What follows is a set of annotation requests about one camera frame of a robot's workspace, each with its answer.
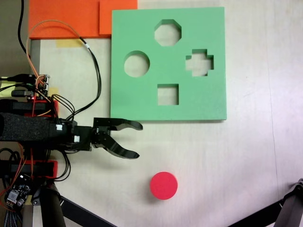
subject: orange wire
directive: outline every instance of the orange wire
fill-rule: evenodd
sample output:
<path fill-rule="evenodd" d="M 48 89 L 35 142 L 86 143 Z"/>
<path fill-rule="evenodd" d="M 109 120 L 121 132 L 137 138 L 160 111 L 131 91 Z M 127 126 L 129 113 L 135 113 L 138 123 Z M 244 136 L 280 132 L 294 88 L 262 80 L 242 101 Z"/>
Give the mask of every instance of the orange wire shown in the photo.
<path fill-rule="evenodd" d="M 36 78 L 36 89 L 38 89 L 38 85 L 39 85 L 39 82 L 41 82 L 42 77 L 44 77 L 44 75 L 40 75 Z M 34 103 L 33 103 L 32 117 L 34 116 L 35 105 L 36 105 L 36 93 L 34 92 Z"/>
<path fill-rule="evenodd" d="M 66 25 L 67 27 L 69 27 L 69 28 L 77 35 L 78 38 L 80 38 L 79 33 L 78 33 L 72 26 L 70 26 L 69 24 L 67 24 L 67 23 L 65 23 L 65 22 L 63 22 L 63 21 L 60 21 L 60 20 L 43 20 L 43 21 L 37 23 L 36 25 L 34 25 L 34 26 L 32 27 L 32 29 L 29 31 L 28 36 L 27 36 L 26 53 L 27 53 L 27 61 L 28 61 L 29 65 L 30 65 L 31 69 L 33 70 L 34 75 L 36 76 L 36 78 L 39 77 L 39 75 L 38 75 L 38 72 L 37 72 L 37 70 L 35 69 L 35 67 L 34 67 L 34 65 L 33 65 L 33 63 L 32 63 L 32 61 L 30 60 L 30 58 L 29 58 L 29 53 L 28 53 L 28 46 L 29 46 L 29 40 L 30 40 L 29 37 L 31 36 L 31 34 L 33 33 L 33 31 L 34 31 L 38 26 L 40 26 L 40 25 L 43 24 L 43 23 L 47 23 L 47 22 L 56 22 L 56 23 L 64 24 L 64 25 Z"/>
<path fill-rule="evenodd" d="M 17 177 L 19 176 L 19 174 L 21 173 L 21 170 L 26 162 L 26 159 L 24 160 L 23 162 L 23 165 L 21 167 L 21 162 L 22 162 L 22 159 L 20 159 L 20 163 L 19 163 L 19 166 L 18 166 L 18 169 L 16 171 L 16 174 L 15 174 L 15 177 L 14 177 L 14 180 L 12 181 L 11 185 L 9 187 L 7 187 L 6 189 L 4 189 L 3 191 L 0 192 L 0 198 L 2 198 L 3 194 L 6 193 L 13 185 L 14 185 L 14 182 L 16 181 Z M 7 208 L 1 201 L 0 199 L 0 205 L 3 206 L 5 209 L 9 210 L 9 211 L 12 211 L 12 212 L 15 212 L 15 210 L 11 210 L 9 208 Z"/>

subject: yellow tape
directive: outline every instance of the yellow tape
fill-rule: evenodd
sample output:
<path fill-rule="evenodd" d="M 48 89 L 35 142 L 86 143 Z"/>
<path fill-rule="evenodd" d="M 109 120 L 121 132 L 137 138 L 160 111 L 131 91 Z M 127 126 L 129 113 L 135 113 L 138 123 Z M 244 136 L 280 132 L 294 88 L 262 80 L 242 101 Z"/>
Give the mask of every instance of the yellow tape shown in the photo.
<path fill-rule="evenodd" d="M 48 96 L 52 96 L 54 94 L 59 94 L 59 89 L 56 87 L 50 87 L 48 89 Z"/>
<path fill-rule="evenodd" d="M 7 86 L 10 86 L 10 85 L 14 85 L 15 82 L 12 82 L 12 81 L 2 81 L 1 83 L 1 88 L 3 87 L 7 87 Z M 10 87 L 10 88 L 7 88 L 3 91 L 0 92 L 0 97 L 3 98 L 3 97 L 11 97 L 11 92 L 15 90 L 15 87 Z"/>
<path fill-rule="evenodd" d="M 82 47 L 82 41 L 80 39 L 57 39 L 57 48 L 70 48 L 70 47 Z"/>
<path fill-rule="evenodd" d="M 32 195 L 28 195 L 27 200 L 24 205 L 32 205 L 31 200 L 32 200 Z"/>

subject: circular hole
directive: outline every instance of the circular hole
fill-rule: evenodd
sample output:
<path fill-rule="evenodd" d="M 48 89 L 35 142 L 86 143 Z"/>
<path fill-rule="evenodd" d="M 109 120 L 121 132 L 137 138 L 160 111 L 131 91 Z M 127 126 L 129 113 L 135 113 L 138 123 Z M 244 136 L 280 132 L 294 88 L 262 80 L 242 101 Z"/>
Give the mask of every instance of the circular hole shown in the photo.
<path fill-rule="evenodd" d="M 142 51 L 132 51 L 125 58 L 124 71 L 128 76 L 141 77 L 149 68 L 150 60 Z"/>

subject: red disk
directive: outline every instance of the red disk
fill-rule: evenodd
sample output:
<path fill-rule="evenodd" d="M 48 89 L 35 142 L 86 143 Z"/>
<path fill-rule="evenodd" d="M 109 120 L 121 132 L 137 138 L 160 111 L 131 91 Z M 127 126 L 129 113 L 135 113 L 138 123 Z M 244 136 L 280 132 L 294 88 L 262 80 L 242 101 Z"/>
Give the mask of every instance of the red disk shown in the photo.
<path fill-rule="evenodd" d="M 176 194 L 178 182 L 175 176 L 168 172 L 160 172 L 152 177 L 150 189 L 159 200 L 168 200 Z"/>

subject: orange foam sheet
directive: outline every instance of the orange foam sheet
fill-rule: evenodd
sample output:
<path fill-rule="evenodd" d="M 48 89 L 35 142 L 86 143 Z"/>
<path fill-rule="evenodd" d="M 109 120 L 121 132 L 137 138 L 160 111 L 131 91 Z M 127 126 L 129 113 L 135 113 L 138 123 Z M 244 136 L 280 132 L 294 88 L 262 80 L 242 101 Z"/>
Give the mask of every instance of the orange foam sheet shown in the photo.
<path fill-rule="evenodd" d="M 137 9 L 137 0 L 30 0 L 28 30 L 43 20 L 60 20 L 84 38 L 111 36 L 112 10 Z M 48 22 L 38 26 L 31 39 L 76 38 L 65 25 Z"/>
<path fill-rule="evenodd" d="M 137 0 L 100 0 L 100 37 L 110 38 L 112 35 L 112 11 L 137 9 Z"/>

